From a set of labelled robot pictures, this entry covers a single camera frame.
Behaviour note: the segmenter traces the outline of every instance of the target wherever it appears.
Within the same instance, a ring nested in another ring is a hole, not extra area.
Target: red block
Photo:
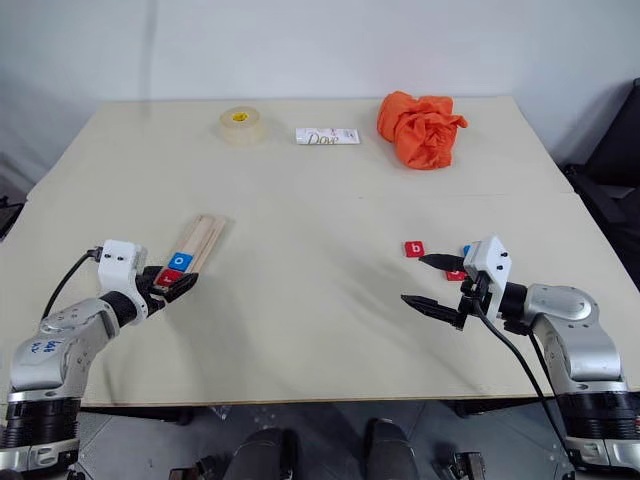
[[[155,284],[161,287],[168,287],[182,276],[182,272],[165,268],[156,278]]]
[[[465,271],[444,272],[450,282],[461,282],[467,276]]]
[[[404,251],[407,257],[422,257],[424,255],[422,242],[405,242]]]

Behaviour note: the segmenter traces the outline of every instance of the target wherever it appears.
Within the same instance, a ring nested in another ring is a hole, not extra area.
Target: black cable
[[[540,345],[538,345],[538,341],[533,333],[529,333],[529,340],[531,340],[531,345],[533,345],[533,349],[536,351],[536,356],[538,357],[538,361],[540,362],[540,366],[544,371],[545,376],[547,377],[547,381],[551,388],[553,388],[553,384],[551,383],[551,376],[549,376],[549,369],[547,368],[547,362],[544,361],[544,355],[542,355],[542,351],[540,350]]]
[[[78,259],[76,263],[73,264],[73,267],[71,267],[69,271],[66,273],[66,275],[62,277],[62,280],[60,280],[60,283],[51,294],[51,298],[49,298],[49,301],[47,302],[47,306],[44,307],[42,318],[45,318],[49,315],[49,313],[51,312],[51,308],[53,307],[53,303],[56,301],[56,298],[58,298],[58,295],[60,295],[60,292],[64,288],[65,284],[69,281],[69,279],[73,276],[73,274],[76,273],[76,270],[80,268],[80,265],[82,265],[87,258],[95,258],[95,257],[96,257],[96,250],[88,250],[84,255],[82,255]]]
[[[536,380],[536,377],[533,376],[533,372],[529,368],[527,361],[524,359],[524,357],[522,356],[518,348],[513,343],[511,343],[511,341],[509,341],[507,337],[505,337],[502,333],[500,333],[500,331],[495,327],[495,325],[493,325],[493,323],[491,323],[491,321],[487,318],[487,316],[482,311],[482,305],[480,305],[480,300],[476,299],[473,301],[473,309],[476,315],[480,317],[480,320],[482,320],[482,323],[484,323],[485,326],[491,331],[491,333],[493,333],[496,337],[498,337],[498,339],[502,343],[504,343],[509,350],[511,350],[511,352],[518,359],[518,362],[520,362],[520,365],[522,366],[524,372],[527,374],[527,377],[529,377],[529,381],[531,382],[531,385],[533,385],[533,389],[536,391],[536,395],[538,396],[538,399],[542,404],[542,408],[544,408],[544,412],[547,414],[547,418],[549,419],[549,423],[551,423],[551,427],[553,428],[553,431],[558,436],[558,440],[560,440],[560,445],[562,445],[562,448],[564,449],[567,457],[569,457],[569,451],[567,450],[567,446],[564,443],[564,439],[562,438],[560,429],[558,428],[558,425],[556,424],[556,421],[554,420],[553,415],[551,414],[551,409],[549,408],[547,399],[542,393],[542,390],[540,389],[540,385],[538,385],[538,381]]]

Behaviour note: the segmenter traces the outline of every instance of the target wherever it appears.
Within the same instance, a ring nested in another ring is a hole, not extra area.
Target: blue block
[[[188,255],[186,253],[176,252],[173,255],[173,258],[169,262],[169,268],[172,270],[178,270],[179,272],[186,272],[187,268],[189,268],[189,264],[193,260],[193,255]]]

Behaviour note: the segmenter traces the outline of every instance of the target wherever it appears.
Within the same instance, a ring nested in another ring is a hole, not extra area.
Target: white wall
[[[512,94],[581,161],[640,76],[639,21],[637,0],[0,0],[0,153],[37,181],[101,100],[403,89]]]

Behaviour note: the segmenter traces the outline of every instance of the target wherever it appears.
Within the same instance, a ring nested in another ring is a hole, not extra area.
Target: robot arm
[[[157,287],[161,268],[144,268],[145,258],[144,247],[108,240],[99,258],[100,298],[48,315],[38,333],[18,347],[0,471],[49,475],[77,461],[76,417],[94,358],[120,328],[141,322],[197,280],[197,274],[186,274],[168,289]]]
[[[496,237],[472,245],[464,259],[427,255],[436,268],[468,273],[458,309],[432,299],[403,296],[421,313],[462,330],[478,303],[487,319],[498,315],[505,330],[535,336],[543,368],[566,427],[564,444],[579,472],[640,472],[638,409],[622,374],[620,355],[598,322],[598,304],[573,287],[507,282],[511,261]]]

